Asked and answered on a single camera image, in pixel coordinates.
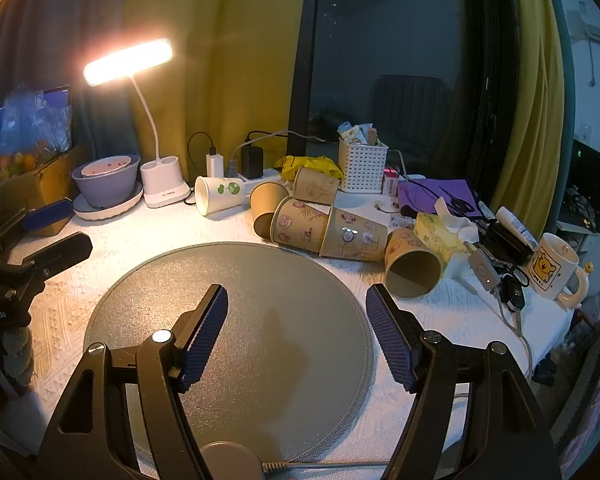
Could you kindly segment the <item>white mug bear print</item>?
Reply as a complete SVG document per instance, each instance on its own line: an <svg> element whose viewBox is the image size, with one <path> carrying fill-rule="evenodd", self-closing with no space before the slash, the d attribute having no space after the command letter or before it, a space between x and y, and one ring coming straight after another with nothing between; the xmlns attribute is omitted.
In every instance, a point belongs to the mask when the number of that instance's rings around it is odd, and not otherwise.
<svg viewBox="0 0 600 480"><path fill-rule="evenodd" d="M534 291L566 309L577 309L588 294L588 272L573 248L562 238L544 233L528 265Z"/></svg>

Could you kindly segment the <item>white paper cup green print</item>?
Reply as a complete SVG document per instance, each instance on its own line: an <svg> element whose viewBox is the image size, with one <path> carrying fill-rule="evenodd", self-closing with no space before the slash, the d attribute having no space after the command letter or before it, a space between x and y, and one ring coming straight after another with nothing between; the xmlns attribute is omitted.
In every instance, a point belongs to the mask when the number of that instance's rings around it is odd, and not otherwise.
<svg viewBox="0 0 600 480"><path fill-rule="evenodd" d="M232 178L198 177L194 193L197 209L203 216L242 206L246 198L245 185Z"/></svg>

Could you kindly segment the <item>white phone charger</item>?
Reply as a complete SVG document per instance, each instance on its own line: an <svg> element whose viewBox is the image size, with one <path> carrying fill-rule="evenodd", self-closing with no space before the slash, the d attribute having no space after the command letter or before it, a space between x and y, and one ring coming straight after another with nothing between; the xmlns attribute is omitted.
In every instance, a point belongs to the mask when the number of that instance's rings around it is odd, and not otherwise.
<svg viewBox="0 0 600 480"><path fill-rule="evenodd" d="M206 175L208 178L224 177L224 158L214 146L206 155Z"/></svg>

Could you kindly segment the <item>yellow curtain right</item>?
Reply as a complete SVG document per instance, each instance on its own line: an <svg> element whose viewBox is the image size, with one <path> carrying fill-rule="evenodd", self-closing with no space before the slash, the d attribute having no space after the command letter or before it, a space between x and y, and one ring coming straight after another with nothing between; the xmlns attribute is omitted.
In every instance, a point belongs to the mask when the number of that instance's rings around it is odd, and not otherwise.
<svg viewBox="0 0 600 480"><path fill-rule="evenodd" d="M519 77L504 165L492 200L534 235L544 231L558 179L565 111L562 46L552 0L518 0Z"/></svg>

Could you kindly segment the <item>purple bowl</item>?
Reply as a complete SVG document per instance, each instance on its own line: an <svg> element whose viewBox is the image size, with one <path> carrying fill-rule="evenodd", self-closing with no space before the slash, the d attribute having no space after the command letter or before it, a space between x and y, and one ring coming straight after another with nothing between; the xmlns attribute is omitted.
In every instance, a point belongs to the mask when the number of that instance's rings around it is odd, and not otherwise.
<svg viewBox="0 0 600 480"><path fill-rule="evenodd" d="M71 177L89 205L109 208L131 196L139 163L137 155L109 156L79 166Z"/></svg>

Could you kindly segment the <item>plain brown paper cup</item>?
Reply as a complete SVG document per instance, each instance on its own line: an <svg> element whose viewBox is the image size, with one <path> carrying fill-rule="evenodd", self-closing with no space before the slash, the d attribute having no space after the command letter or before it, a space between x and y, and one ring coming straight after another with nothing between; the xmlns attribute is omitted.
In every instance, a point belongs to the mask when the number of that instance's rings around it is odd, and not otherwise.
<svg viewBox="0 0 600 480"><path fill-rule="evenodd" d="M270 239L273 216L278 205L289 195L287 189L278 182L263 182L250 193L250 210L253 231L264 240Z"/></svg>

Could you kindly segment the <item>white power strip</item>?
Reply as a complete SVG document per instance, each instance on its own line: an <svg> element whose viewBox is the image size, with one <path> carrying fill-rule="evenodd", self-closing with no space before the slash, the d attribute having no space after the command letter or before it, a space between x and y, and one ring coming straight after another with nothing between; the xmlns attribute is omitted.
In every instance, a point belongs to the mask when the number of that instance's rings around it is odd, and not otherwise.
<svg viewBox="0 0 600 480"><path fill-rule="evenodd" d="M235 174L234 176L230 176L230 178L238 179L240 182L242 182L242 187L244 188L246 195L249 195L256 186L264 182L275 182L280 184L284 183L280 173L274 168L265 168L261 177L253 179L248 179L242 174Z"/></svg>

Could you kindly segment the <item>cardboard box with fruit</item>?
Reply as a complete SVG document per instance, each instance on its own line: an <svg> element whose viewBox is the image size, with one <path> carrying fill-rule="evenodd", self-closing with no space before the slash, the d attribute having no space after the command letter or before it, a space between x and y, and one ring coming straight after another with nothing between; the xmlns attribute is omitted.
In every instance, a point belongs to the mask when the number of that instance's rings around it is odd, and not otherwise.
<svg viewBox="0 0 600 480"><path fill-rule="evenodd" d="M76 198L79 189L71 174L90 156L86 146L78 145L38 169L0 181L0 224L20 210L37 210L64 198Z"/></svg>

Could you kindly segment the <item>yellow crumpled bag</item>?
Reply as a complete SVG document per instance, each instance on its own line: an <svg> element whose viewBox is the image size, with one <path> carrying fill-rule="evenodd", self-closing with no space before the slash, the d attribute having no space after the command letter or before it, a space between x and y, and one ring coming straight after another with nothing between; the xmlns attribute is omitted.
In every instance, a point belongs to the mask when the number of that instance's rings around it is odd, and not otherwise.
<svg viewBox="0 0 600 480"><path fill-rule="evenodd" d="M302 168L308 168L341 180L343 172L336 162L326 156L292 156L286 155L274 162L273 168L279 172L284 181L293 181Z"/></svg>

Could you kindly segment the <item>yellow curtain left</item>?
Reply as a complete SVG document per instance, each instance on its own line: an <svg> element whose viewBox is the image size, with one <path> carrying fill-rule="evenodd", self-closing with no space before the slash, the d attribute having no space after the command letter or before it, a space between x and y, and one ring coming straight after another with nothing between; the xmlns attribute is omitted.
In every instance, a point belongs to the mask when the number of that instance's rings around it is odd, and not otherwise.
<svg viewBox="0 0 600 480"><path fill-rule="evenodd" d="M143 158L175 155L204 171L206 140L224 157L252 130L288 126L303 0L126 0L137 39L166 38L173 60L136 81L155 118L132 103Z"/></svg>

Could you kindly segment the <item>round grey placemat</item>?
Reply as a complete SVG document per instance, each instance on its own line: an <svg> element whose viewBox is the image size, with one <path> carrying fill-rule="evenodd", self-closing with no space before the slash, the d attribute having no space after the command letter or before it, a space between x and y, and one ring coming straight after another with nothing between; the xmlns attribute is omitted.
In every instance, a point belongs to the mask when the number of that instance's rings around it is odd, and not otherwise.
<svg viewBox="0 0 600 480"><path fill-rule="evenodd" d="M374 356L358 300L308 257L247 243L158 255L102 296L85 342L136 346L213 284L227 290L227 317L201 380L181 397L196 441L237 442L261 460L321 456L358 418Z"/></svg>

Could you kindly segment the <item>brown paper cup bamboo print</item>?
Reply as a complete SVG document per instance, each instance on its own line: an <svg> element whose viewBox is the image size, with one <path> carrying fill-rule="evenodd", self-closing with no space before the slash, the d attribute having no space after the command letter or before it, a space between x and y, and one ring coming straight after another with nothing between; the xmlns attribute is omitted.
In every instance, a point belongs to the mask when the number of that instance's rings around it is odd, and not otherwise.
<svg viewBox="0 0 600 480"><path fill-rule="evenodd" d="M292 186L292 196L305 202L332 206L340 180L316 170L302 167L298 170Z"/></svg>

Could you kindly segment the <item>brown paper cup open front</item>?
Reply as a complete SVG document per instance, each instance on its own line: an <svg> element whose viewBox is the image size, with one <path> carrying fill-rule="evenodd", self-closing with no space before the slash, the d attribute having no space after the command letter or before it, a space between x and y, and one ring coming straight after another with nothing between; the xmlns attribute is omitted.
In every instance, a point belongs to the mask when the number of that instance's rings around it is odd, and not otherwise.
<svg viewBox="0 0 600 480"><path fill-rule="evenodd" d="M428 295L442 275L439 257L413 230L396 229L389 234L385 252L385 286L401 299Z"/></svg>

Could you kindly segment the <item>white round plate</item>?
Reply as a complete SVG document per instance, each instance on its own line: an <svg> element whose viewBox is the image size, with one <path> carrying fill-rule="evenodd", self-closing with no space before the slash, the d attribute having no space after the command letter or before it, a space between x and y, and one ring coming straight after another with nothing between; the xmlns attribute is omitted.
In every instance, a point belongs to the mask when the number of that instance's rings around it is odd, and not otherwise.
<svg viewBox="0 0 600 480"><path fill-rule="evenodd" d="M131 195L124 202L107 208L95 208L87 203L82 195L79 195L72 203L73 212L85 221L108 220L131 210L140 201L143 194L143 185L140 181L136 181Z"/></svg>

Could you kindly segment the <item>blue plastic bag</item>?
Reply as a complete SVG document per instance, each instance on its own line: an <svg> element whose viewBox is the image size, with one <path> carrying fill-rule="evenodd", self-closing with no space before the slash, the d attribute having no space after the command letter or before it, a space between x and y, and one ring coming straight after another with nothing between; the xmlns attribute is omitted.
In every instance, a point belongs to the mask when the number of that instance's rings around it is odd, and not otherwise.
<svg viewBox="0 0 600 480"><path fill-rule="evenodd" d="M0 157L17 153L58 155L72 148L69 86L20 86L0 106Z"/></svg>

